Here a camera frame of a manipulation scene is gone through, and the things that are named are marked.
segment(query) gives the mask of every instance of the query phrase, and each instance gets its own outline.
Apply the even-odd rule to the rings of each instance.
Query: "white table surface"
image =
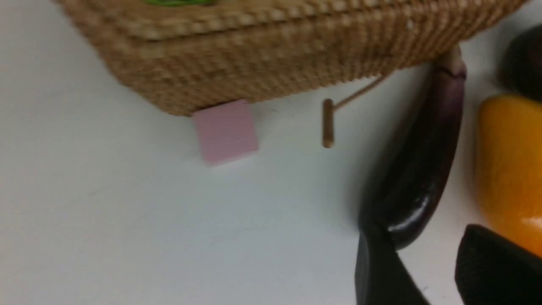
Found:
[[[461,304],[457,246],[482,221],[476,104],[499,91],[500,50],[541,14],[533,1],[462,45],[458,154],[435,216],[400,252],[433,304]],[[191,120],[115,82],[54,3],[0,2],[0,37],[1,304],[355,303],[352,207],[427,66],[340,111],[331,150],[321,101],[367,81],[254,105],[260,152],[208,168]]]

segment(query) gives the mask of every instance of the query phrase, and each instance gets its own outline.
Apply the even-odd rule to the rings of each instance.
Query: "eggplant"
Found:
[[[542,101],[542,25],[512,40],[501,63],[499,79],[507,89]]]
[[[434,214],[448,181],[463,114],[467,69],[459,46],[436,61],[420,112],[359,228],[385,229],[396,249],[410,245]]]

